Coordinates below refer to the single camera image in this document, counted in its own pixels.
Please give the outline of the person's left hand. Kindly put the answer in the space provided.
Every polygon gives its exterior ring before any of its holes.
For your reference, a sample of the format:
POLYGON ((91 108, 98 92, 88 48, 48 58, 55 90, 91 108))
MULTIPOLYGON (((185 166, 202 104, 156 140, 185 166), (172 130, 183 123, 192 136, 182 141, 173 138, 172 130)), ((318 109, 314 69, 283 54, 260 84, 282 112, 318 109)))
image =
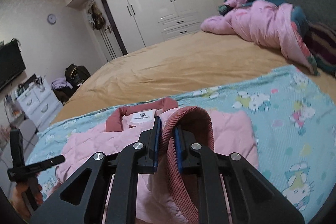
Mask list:
MULTIPOLYGON (((40 173, 34 174, 37 181, 38 191, 34 194, 34 200, 37 205, 41 205, 43 203, 43 195, 42 195, 42 186, 38 182, 38 176, 40 173)), ((16 186, 13 189, 12 196, 10 199, 10 203, 15 209, 15 211, 28 222, 31 218, 31 212, 29 207, 27 206, 28 201, 26 197, 26 192, 29 189, 29 184, 27 182, 27 178, 25 176, 21 176, 20 174, 16 174, 13 178, 13 181, 16 182, 16 186)))

